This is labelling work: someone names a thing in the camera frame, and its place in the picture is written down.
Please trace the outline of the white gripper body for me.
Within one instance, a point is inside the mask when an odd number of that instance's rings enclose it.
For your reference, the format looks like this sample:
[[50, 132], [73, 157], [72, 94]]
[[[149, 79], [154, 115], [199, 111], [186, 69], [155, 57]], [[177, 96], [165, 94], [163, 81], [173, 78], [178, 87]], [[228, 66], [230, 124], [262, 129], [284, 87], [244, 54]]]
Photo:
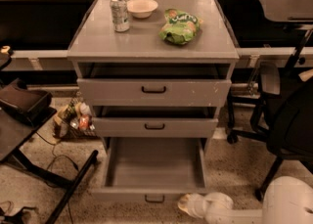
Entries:
[[178, 201], [178, 207], [194, 218], [204, 218], [207, 211], [207, 202], [202, 195], [186, 194]]

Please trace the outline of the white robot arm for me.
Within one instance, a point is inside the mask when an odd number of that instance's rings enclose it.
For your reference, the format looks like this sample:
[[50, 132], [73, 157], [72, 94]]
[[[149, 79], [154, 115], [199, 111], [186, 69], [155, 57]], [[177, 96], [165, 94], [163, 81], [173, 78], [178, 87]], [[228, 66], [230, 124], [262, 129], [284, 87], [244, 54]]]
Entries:
[[268, 186], [261, 209], [234, 209], [233, 200], [219, 192], [184, 195], [178, 207], [207, 224], [313, 224], [313, 189], [303, 181], [282, 176]]

